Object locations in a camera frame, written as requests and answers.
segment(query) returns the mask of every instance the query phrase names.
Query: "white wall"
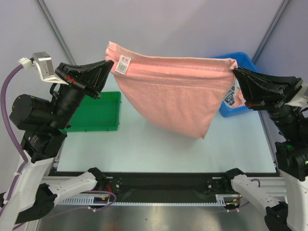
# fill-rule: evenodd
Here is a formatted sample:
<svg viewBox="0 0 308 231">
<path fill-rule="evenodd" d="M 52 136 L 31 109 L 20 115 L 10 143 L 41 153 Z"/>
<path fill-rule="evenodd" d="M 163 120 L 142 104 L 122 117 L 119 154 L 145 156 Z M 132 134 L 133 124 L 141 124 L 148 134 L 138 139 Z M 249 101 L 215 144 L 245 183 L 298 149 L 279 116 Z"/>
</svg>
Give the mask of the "white wall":
<svg viewBox="0 0 308 231">
<path fill-rule="evenodd" d="M 78 64 L 108 41 L 147 55 L 256 52 L 281 0 L 53 0 L 46 4 Z"/>
<path fill-rule="evenodd" d="M 307 9 L 307 0 L 291 1 L 257 62 L 262 73 L 296 76 L 308 82 Z M 273 142 L 283 141 L 268 117 L 267 123 Z"/>
<path fill-rule="evenodd" d="M 34 52 L 46 51 L 52 57 L 54 67 L 59 62 L 67 62 L 33 0 L 24 0 L 22 3 L 1 0 L 0 34 L 1 86 L 7 75 L 19 64 L 17 60 L 24 56 L 30 58 Z M 49 84 L 40 81 L 34 70 L 21 70 L 8 88 L 8 112 L 15 98 L 23 93 L 49 99 L 49 87 Z M 14 131 L 20 140 L 23 132 Z M 4 192 L 16 170 L 19 155 L 7 135 L 2 117 L 0 135 L 0 192 Z"/>
</svg>

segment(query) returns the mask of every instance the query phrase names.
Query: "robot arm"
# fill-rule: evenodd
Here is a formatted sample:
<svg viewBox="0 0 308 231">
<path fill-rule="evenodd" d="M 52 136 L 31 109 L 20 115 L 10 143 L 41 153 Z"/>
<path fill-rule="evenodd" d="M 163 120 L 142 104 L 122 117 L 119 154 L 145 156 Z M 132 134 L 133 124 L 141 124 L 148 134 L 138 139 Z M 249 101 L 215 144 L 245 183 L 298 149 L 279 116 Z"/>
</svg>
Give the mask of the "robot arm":
<svg viewBox="0 0 308 231">
<path fill-rule="evenodd" d="M 50 56 L 40 52 L 34 53 L 31 60 L 21 59 L 20 63 L 24 69 L 33 65 L 42 81 L 53 83 L 52 100 L 23 94 L 13 103 L 10 120 L 25 133 L 21 145 L 16 146 L 18 150 L 22 148 L 19 152 L 21 158 L 11 187 L 0 194 L 1 231 L 11 231 L 14 224 L 40 219 L 58 202 L 97 187 L 103 189 L 106 185 L 106 176 L 97 168 L 61 184 L 40 182 L 67 137 L 60 130 L 70 127 L 69 121 L 86 95 L 100 98 L 113 62 L 82 66 L 61 63 L 54 72 Z M 56 84 L 60 84 L 58 91 L 54 91 Z M 5 91 L 2 87 L 1 112 L 9 131 L 11 126 L 5 104 L 2 104 Z"/>
<path fill-rule="evenodd" d="M 245 196 L 265 216 L 270 231 L 308 230 L 308 85 L 301 78 L 268 76 L 244 68 L 233 70 L 245 105 L 266 110 L 285 142 L 275 143 L 278 168 L 284 177 L 288 204 L 252 184 L 239 169 L 225 174 L 230 187 Z"/>
</svg>

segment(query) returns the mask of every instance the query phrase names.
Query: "pink towel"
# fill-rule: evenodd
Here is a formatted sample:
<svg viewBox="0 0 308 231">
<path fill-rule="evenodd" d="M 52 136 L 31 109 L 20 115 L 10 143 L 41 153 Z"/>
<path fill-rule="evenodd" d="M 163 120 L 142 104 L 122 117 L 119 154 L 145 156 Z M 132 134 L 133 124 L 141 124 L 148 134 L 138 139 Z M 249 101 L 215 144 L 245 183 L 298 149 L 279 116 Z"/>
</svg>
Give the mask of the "pink towel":
<svg viewBox="0 0 308 231">
<path fill-rule="evenodd" d="M 112 42 L 106 60 L 114 61 L 111 73 L 142 116 L 160 127 L 196 138 L 206 135 L 234 84 L 231 70 L 237 67 L 234 59 L 144 56 Z"/>
</svg>

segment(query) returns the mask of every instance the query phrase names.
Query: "white label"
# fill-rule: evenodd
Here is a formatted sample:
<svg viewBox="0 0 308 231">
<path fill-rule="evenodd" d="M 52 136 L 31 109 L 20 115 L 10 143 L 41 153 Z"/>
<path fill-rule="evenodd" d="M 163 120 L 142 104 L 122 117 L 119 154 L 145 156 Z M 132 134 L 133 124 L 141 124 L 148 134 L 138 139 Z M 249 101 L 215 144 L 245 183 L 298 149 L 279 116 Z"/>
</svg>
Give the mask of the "white label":
<svg viewBox="0 0 308 231">
<path fill-rule="evenodd" d="M 121 74 L 125 74 L 129 66 L 130 60 L 131 58 L 121 55 L 115 71 Z"/>
</svg>

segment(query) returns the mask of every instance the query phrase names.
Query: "wire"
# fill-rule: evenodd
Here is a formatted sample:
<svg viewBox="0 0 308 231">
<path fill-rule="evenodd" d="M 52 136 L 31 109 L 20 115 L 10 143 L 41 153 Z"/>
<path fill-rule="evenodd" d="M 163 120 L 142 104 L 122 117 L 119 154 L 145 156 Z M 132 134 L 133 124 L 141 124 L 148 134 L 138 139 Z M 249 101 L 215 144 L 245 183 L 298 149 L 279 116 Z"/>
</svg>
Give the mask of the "wire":
<svg viewBox="0 0 308 231">
<path fill-rule="evenodd" d="M 22 227 L 23 225 L 24 225 L 24 223 L 20 223 L 20 224 L 16 225 L 16 226 L 13 228 L 13 230 L 18 229 L 18 228 Z"/>
<path fill-rule="evenodd" d="M 6 90 L 9 86 L 9 83 L 11 81 L 11 79 L 16 75 L 16 73 L 18 71 L 20 71 L 21 69 L 23 69 L 22 65 L 18 65 L 5 79 L 2 88 L 1 88 L 1 114 L 2 114 L 2 118 L 3 118 L 3 122 L 5 125 L 6 130 L 8 131 L 8 134 L 13 142 L 13 144 L 15 145 L 16 149 L 18 150 L 19 154 L 22 156 L 23 160 L 25 162 L 28 162 L 28 158 L 26 156 L 26 154 L 24 153 L 23 148 L 20 146 L 9 121 L 9 116 L 7 114 L 7 110 L 6 110 Z"/>
<path fill-rule="evenodd" d="M 110 202 L 109 204 L 107 204 L 107 205 L 105 205 L 104 207 L 101 207 L 101 208 L 91 209 L 90 207 L 80 206 L 80 207 L 77 207 L 77 208 L 69 209 L 69 210 L 64 211 L 62 213 L 57 213 L 55 215 L 52 215 L 52 216 L 49 216 L 49 217 L 46 217 L 46 218 L 51 219 L 51 218 L 57 217 L 59 215 L 63 215 L 63 214 L 66 214 L 68 212 L 79 210 L 79 209 L 91 209 L 93 212 L 100 211 L 100 210 L 103 210 L 103 209 L 106 209 L 106 208 L 110 207 L 112 204 L 114 204 L 116 202 L 116 195 L 114 193 L 112 193 L 112 192 L 108 192 L 108 191 L 85 191 L 85 193 L 107 193 L 110 196 L 113 196 L 114 199 L 113 199 L 112 202 Z"/>
<path fill-rule="evenodd" d="M 112 193 L 112 189 L 111 189 L 111 187 L 110 187 L 110 185 L 109 185 L 109 184 L 107 184 L 107 188 L 108 188 L 109 192 L 111 192 L 111 193 Z"/>
<path fill-rule="evenodd" d="M 253 182 L 253 181 L 257 181 L 257 182 L 258 182 L 258 187 L 259 187 L 259 188 L 261 187 L 261 181 L 260 181 L 259 179 L 254 178 L 254 179 L 252 179 L 251 181 L 252 181 L 252 182 Z M 236 209 L 236 208 L 235 208 L 235 209 L 230 209 L 229 212 L 235 212 L 235 211 L 237 211 L 239 208 L 244 208 L 244 207 L 247 206 L 248 204 L 250 204 L 249 201 L 248 201 L 247 203 L 245 203 L 244 205 L 238 207 L 237 209 Z"/>
<path fill-rule="evenodd" d="M 253 182 L 253 181 L 258 181 L 258 187 L 259 187 L 259 188 L 261 187 L 261 182 L 260 182 L 260 180 L 259 180 L 259 179 L 254 178 L 254 179 L 252 179 L 251 181 L 252 181 L 252 182 Z"/>
<path fill-rule="evenodd" d="M 22 65 L 18 65 L 5 79 L 2 87 L 1 87 L 1 94 L 0 94 L 0 107 L 1 107 L 1 115 L 2 115 L 2 119 L 3 119 L 3 122 L 4 122 L 4 125 L 5 125 L 5 128 L 14 144 L 14 146 L 16 147 L 16 149 L 18 150 L 19 154 L 21 155 L 22 159 L 24 160 L 24 162 L 19 166 L 18 170 L 17 170 L 17 173 L 21 173 L 22 170 L 24 169 L 25 165 L 28 163 L 28 158 L 27 158 L 27 155 L 24 153 L 24 150 L 23 148 L 20 146 L 14 132 L 13 132 L 13 129 L 11 127 L 11 124 L 10 124 L 10 120 L 9 120 L 9 116 L 8 116 L 8 113 L 7 113 L 7 109 L 6 109 L 6 90 L 9 86 L 9 83 L 10 81 L 12 80 L 12 78 L 17 74 L 18 71 L 20 71 L 21 69 L 23 69 L 23 66 Z M 13 180 L 12 180 L 12 183 L 9 187 L 9 190 L 8 190 L 8 195 L 7 195 L 7 198 L 5 200 L 9 201 L 12 197 L 12 194 L 13 194 L 13 191 L 14 191 L 14 188 L 16 186 L 16 183 L 17 183 L 17 180 L 19 178 L 19 174 L 15 175 Z M 2 216 L 3 214 L 3 211 L 6 207 L 6 204 L 3 206 L 3 208 L 1 209 L 0 211 L 0 217 Z"/>
</svg>

